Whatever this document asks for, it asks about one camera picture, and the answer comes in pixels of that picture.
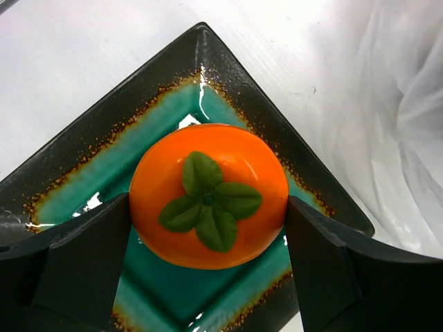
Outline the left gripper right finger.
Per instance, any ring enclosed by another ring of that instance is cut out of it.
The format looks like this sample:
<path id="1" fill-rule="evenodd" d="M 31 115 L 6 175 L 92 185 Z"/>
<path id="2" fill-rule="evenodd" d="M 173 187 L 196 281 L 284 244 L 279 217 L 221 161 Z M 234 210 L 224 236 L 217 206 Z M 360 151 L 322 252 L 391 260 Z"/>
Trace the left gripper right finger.
<path id="1" fill-rule="evenodd" d="M 294 196 L 285 230 L 304 330 L 442 330 L 441 259 L 367 237 Z"/>

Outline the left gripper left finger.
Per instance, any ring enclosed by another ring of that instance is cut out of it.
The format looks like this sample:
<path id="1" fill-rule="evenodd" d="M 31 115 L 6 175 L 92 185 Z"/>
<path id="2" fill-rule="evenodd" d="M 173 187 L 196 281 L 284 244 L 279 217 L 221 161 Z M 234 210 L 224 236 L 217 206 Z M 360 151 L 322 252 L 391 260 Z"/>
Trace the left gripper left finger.
<path id="1" fill-rule="evenodd" d="M 1 246 L 2 331 L 106 331 L 132 224 L 129 195 Z"/>

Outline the orange fake persimmon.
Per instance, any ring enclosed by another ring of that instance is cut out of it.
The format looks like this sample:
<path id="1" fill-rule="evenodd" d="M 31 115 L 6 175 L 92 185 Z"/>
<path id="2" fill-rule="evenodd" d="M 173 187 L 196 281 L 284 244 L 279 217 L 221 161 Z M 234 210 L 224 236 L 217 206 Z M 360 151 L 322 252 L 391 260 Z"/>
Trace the orange fake persimmon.
<path id="1" fill-rule="evenodd" d="M 269 146 L 227 124 L 195 124 L 160 139 L 129 188 L 142 242 L 171 264 L 207 270 L 262 254 L 282 229 L 288 197 Z"/>

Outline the translucent plastic bag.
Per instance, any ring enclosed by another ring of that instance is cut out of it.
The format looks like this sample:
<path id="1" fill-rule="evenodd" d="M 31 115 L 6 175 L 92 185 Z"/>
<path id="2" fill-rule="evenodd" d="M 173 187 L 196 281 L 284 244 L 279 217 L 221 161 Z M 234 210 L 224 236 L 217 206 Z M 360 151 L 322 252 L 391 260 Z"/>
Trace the translucent plastic bag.
<path id="1" fill-rule="evenodd" d="M 377 239 L 442 256 L 442 2 L 375 1 L 329 156 Z"/>

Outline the teal square ceramic plate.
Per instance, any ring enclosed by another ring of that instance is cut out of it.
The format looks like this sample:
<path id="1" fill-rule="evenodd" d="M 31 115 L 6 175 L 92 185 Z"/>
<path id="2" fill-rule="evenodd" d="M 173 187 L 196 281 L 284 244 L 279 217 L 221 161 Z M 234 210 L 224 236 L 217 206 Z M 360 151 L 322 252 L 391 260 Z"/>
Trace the teal square ceramic plate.
<path id="1" fill-rule="evenodd" d="M 1 241 L 73 219 L 136 190 L 136 222 L 111 316 L 112 331 L 278 331 L 298 311 L 285 233 L 245 264 L 246 232 L 264 210 L 236 223 L 229 252 L 210 250 L 197 229 L 172 232 L 156 217 L 186 197 L 185 162 L 200 151 L 219 185 L 240 182 L 279 212 L 271 193 L 297 196 L 367 235 L 374 226 L 205 23 L 159 54 L 72 122 L 1 182 Z"/>

